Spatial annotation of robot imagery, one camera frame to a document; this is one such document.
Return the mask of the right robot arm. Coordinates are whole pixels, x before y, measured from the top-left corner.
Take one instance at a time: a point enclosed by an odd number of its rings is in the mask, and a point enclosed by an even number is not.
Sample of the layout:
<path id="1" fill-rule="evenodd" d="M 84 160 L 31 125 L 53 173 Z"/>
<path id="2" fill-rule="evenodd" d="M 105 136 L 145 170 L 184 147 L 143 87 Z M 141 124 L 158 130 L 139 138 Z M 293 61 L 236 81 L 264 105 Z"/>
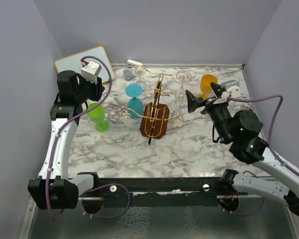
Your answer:
<path id="1" fill-rule="evenodd" d="M 236 170 L 227 169 L 219 181 L 219 189 L 225 195 L 251 193 L 265 199 L 276 200 L 299 216 L 299 168 L 279 157 L 270 143 L 259 137 L 263 123 L 252 110 L 241 110 L 233 116 L 229 102 L 241 102 L 241 89 L 237 81 L 221 85 L 210 84 L 215 96 L 207 99 L 196 97 L 187 90 L 188 112 L 203 107 L 201 114 L 209 114 L 213 132 L 218 133 L 215 143 L 231 145 L 229 151 L 246 164 L 257 167 L 276 179 L 275 182 L 249 177 Z"/>

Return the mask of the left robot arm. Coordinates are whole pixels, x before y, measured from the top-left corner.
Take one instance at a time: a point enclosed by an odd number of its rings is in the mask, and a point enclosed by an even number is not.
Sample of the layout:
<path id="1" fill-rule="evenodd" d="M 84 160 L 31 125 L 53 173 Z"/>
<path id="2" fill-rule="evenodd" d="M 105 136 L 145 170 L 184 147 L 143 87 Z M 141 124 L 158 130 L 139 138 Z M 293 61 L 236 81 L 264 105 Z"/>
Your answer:
<path id="1" fill-rule="evenodd" d="M 77 130 L 82 105 L 99 101 L 104 91 L 98 73 L 66 70 L 57 74 L 58 93 L 50 110 L 51 136 L 45 161 L 36 179 L 28 182 L 28 191 L 41 210 L 74 209 L 83 193 L 96 196 L 100 184 L 96 173 L 68 177 L 71 143 Z"/>

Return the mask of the clear wine glass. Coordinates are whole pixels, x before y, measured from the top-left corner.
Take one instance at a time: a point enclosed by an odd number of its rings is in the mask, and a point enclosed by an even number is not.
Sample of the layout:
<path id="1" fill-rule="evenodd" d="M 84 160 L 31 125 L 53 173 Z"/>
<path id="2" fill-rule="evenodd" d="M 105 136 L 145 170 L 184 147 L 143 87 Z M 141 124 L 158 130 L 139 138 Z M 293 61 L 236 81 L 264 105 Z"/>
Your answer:
<path id="1" fill-rule="evenodd" d="M 140 85 L 144 92 L 148 91 L 148 85 L 146 81 L 142 79 L 142 77 L 145 75 L 146 72 L 147 71 L 143 66 L 136 66 L 133 68 L 133 75 L 137 77 L 136 84 Z"/>
<path id="2" fill-rule="evenodd" d="M 192 79 L 192 74 L 189 71 L 181 70 L 176 73 L 176 78 L 181 82 L 180 90 L 184 91 L 184 83 Z"/>
<path id="3" fill-rule="evenodd" d="M 178 91 L 174 95 L 176 108 L 173 111 L 173 116 L 183 118 L 182 105 L 187 103 L 187 96 L 185 91 Z"/>

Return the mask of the green plastic goblet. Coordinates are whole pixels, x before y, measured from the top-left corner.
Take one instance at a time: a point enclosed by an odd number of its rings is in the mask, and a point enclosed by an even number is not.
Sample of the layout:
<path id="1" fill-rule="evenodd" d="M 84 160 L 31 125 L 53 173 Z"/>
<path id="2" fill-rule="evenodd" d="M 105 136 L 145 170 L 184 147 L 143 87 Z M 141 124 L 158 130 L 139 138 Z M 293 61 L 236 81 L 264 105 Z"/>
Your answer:
<path id="1" fill-rule="evenodd" d="M 89 120 L 95 124 L 95 130 L 106 132 L 109 129 L 109 122 L 105 120 L 105 111 L 102 105 L 87 113 Z"/>

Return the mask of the blue plastic goblet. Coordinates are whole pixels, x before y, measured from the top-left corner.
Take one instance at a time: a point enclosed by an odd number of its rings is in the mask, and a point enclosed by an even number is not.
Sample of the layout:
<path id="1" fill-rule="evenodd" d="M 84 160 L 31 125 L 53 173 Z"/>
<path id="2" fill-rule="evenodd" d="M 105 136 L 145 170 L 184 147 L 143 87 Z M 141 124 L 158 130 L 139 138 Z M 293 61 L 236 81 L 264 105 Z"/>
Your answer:
<path id="1" fill-rule="evenodd" d="M 143 103 L 139 99 L 139 96 L 143 93 L 142 87 L 138 84 L 130 84 L 126 87 L 125 93 L 130 97 L 127 104 L 128 113 L 131 115 L 132 119 L 139 119 L 139 115 L 142 115 L 144 112 Z"/>

